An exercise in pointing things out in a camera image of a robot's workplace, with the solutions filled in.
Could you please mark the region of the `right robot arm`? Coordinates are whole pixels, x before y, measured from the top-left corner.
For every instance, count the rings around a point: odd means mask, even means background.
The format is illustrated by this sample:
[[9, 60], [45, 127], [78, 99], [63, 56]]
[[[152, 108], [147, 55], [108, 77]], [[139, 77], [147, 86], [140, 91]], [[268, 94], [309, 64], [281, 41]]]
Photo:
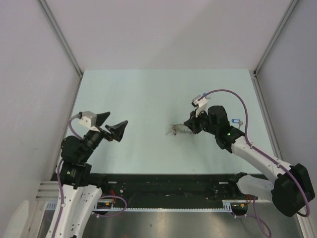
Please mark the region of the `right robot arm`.
[[249, 194], [272, 202], [287, 217], [299, 214], [302, 208], [306, 208], [303, 216], [309, 216], [309, 202], [315, 192], [308, 170], [301, 164], [293, 166], [261, 151], [247, 140], [245, 133], [230, 125], [224, 107], [212, 106], [199, 114], [192, 111], [184, 125], [194, 134], [204, 131], [214, 135], [220, 149], [244, 159], [265, 176], [262, 179], [247, 173], [237, 174], [228, 187], [232, 198]]

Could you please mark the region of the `metal disc keyring holder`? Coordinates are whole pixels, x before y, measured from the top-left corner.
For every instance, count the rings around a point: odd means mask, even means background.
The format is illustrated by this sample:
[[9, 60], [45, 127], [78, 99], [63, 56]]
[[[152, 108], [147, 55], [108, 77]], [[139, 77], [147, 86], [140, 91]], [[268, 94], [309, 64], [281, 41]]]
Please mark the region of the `metal disc keyring holder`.
[[171, 124], [169, 131], [166, 133], [166, 135], [172, 133], [173, 135], [177, 135], [178, 133], [189, 133], [192, 134], [192, 131], [190, 128], [185, 126], [183, 123], [179, 124]]

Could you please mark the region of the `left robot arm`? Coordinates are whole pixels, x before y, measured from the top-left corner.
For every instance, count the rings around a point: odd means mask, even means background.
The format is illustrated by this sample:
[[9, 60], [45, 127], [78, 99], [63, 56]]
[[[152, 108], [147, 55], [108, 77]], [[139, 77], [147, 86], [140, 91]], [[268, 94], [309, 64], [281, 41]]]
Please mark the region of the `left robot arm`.
[[121, 141], [128, 121], [116, 125], [102, 125], [110, 112], [95, 114], [79, 112], [68, 120], [72, 132], [61, 142], [61, 155], [57, 164], [57, 205], [46, 236], [48, 238], [80, 238], [93, 209], [101, 199], [109, 199], [110, 206], [121, 200], [115, 195], [106, 175], [92, 173], [88, 159], [103, 141]]

